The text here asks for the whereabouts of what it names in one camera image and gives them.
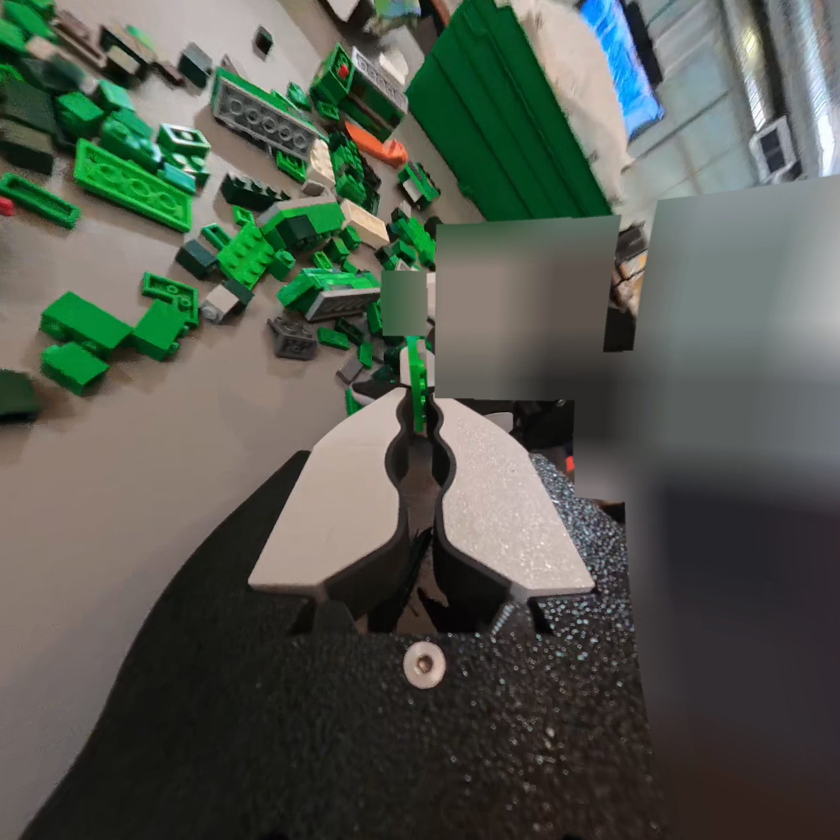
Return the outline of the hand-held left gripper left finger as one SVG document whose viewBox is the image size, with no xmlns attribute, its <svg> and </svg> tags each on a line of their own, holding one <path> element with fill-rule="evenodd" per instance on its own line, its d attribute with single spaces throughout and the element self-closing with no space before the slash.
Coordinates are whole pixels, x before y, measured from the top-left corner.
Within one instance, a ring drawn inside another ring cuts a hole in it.
<svg viewBox="0 0 840 840">
<path fill-rule="evenodd" d="M 372 634 L 392 634 L 428 538 L 410 526 L 403 482 L 413 399 L 396 387 L 312 448 L 248 576 L 257 593 L 336 602 Z"/>
</svg>

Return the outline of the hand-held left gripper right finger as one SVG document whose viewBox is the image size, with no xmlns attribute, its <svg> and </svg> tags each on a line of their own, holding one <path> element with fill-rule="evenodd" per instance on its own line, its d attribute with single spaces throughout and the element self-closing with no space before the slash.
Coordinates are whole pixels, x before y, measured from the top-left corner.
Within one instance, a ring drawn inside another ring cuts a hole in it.
<svg viewBox="0 0 840 840">
<path fill-rule="evenodd" d="M 431 398 L 433 570 L 449 633 L 486 630 L 507 604 L 590 595 L 595 582 L 528 451 L 488 416 Z"/>
</svg>

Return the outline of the thin green plate brick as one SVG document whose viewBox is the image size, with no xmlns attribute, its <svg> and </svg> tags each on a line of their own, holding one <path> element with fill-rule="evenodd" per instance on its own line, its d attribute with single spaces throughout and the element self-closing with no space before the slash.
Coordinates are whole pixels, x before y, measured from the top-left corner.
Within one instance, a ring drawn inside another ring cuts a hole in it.
<svg viewBox="0 0 840 840">
<path fill-rule="evenodd" d="M 425 431 L 427 424 L 428 351 L 426 340 L 416 335 L 406 338 L 406 369 L 413 404 L 413 425 L 417 434 Z"/>
</svg>

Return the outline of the pile of toy bricks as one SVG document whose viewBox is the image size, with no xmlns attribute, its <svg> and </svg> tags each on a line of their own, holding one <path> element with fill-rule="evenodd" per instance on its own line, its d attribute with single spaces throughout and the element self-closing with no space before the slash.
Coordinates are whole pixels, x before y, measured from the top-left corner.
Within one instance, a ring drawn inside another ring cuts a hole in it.
<svg viewBox="0 0 840 840">
<path fill-rule="evenodd" d="M 266 277 L 280 283 L 282 312 L 268 320 L 274 354 L 310 361 L 324 345 L 354 356 L 338 371 L 349 415 L 363 403 L 408 385 L 406 338 L 417 329 L 383 325 L 382 281 L 390 270 L 434 270 L 435 218 L 426 224 L 402 203 L 386 223 L 379 215 L 382 181 L 344 130 L 345 120 L 378 140 L 406 115 L 408 103 L 387 70 L 357 48 L 337 44 L 308 89 L 266 90 L 224 56 L 219 65 L 195 43 L 177 63 L 164 61 L 134 25 L 85 25 L 56 2 L 2 2 L 2 215 L 23 209 L 72 231 L 81 208 L 33 182 L 53 176 L 58 154 L 87 195 L 179 235 L 193 231 L 193 202 L 210 176 L 212 151 L 194 125 L 143 119 L 132 94 L 155 71 L 171 87 L 209 90 L 212 118 L 267 152 L 297 185 L 289 195 L 247 175 L 224 174 L 219 194 L 235 231 L 217 223 L 185 238 L 175 263 L 197 280 L 213 280 L 201 296 L 189 282 L 145 271 L 140 294 L 150 303 L 134 325 L 73 291 L 39 316 L 54 342 L 40 353 L 40 372 L 78 397 L 97 391 L 114 354 L 129 350 L 167 362 L 203 322 L 242 314 Z M 416 207 L 439 197 L 427 170 L 413 161 L 398 185 Z"/>
</svg>

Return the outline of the grey desk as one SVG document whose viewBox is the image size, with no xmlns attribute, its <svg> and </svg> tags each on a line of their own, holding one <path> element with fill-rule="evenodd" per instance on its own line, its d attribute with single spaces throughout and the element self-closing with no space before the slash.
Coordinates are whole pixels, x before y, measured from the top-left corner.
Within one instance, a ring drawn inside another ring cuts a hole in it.
<svg viewBox="0 0 840 840">
<path fill-rule="evenodd" d="M 86 194 L 62 157 L 47 189 L 78 206 L 73 230 L 2 220 L 2 368 L 35 378 L 34 423 L 2 425 L 2 838 L 19 838 L 91 735 L 152 605 L 205 537 L 344 415 L 347 353 L 274 356 L 279 283 L 245 313 L 185 338 L 173 360 L 114 355 L 79 398 L 39 376 L 43 310 L 74 291 L 134 325 L 146 271 L 178 266 L 182 236 Z"/>
</svg>

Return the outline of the orange toy brick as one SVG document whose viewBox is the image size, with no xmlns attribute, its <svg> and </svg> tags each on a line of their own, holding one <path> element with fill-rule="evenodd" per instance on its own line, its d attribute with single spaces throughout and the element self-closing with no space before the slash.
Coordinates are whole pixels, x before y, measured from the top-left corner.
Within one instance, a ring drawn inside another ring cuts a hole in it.
<svg viewBox="0 0 840 840">
<path fill-rule="evenodd" d="M 409 155 L 407 149 L 399 140 L 378 140 L 371 132 L 349 120 L 344 121 L 343 127 L 360 152 L 371 155 L 376 160 L 386 163 L 397 170 L 408 163 Z"/>
</svg>

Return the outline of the green plastic crate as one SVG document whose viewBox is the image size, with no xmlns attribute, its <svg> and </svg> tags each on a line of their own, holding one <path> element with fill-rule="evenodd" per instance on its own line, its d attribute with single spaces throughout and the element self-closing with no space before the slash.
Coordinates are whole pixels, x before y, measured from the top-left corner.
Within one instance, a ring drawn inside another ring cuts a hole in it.
<svg viewBox="0 0 840 840">
<path fill-rule="evenodd" d="M 487 221 L 612 214 L 509 7 L 458 5 L 406 96 Z"/>
</svg>

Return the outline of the white plastic bag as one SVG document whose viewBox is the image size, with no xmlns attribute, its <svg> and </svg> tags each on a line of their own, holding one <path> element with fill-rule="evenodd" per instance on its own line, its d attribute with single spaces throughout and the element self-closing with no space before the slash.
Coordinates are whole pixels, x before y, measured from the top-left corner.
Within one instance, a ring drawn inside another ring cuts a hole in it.
<svg viewBox="0 0 840 840">
<path fill-rule="evenodd" d="M 634 159 L 606 53 L 582 14 L 565 2 L 508 3 L 611 207 L 625 201 Z"/>
</svg>

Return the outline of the black bar above television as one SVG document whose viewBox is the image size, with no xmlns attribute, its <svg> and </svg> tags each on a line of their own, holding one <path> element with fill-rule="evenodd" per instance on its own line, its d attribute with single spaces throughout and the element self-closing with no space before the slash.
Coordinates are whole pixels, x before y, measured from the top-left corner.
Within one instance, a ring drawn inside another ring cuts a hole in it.
<svg viewBox="0 0 840 840">
<path fill-rule="evenodd" d="M 664 75 L 659 65 L 654 41 L 649 34 L 641 7 L 635 1 L 622 1 L 622 4 L 624 17 L 633 40 L 637 57 L 644 69 L 650 87 L 655 90 L 662 83 Z"/>
</svg>

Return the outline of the white wall appliance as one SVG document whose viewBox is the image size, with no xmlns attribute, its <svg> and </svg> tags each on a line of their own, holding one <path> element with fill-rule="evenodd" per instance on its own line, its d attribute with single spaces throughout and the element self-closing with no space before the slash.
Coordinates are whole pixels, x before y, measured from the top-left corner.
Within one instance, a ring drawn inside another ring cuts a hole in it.
<svg viewBox="0 0 840 840">
<path fill-rule="evenodd" d="M 795 148 L 787 115 L 766 123 L 749 142 L 759 184 L 794 182 L 802 178 L 802 163 Z"/>
</svg>

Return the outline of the wall television screen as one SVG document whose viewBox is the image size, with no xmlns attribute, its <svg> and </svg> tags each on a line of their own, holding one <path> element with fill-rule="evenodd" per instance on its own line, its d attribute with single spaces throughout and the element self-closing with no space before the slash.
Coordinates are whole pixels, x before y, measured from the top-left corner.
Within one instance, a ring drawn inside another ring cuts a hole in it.
<svg viewBox="0 0 840 840">
<path fill-rule="evenodd" d="M 578 8 L 605 53 L 626 133 L 633 141 L 663 119 L 665 108 L 637 57 L 622 1 L 584 1 Z"/>
</svg>

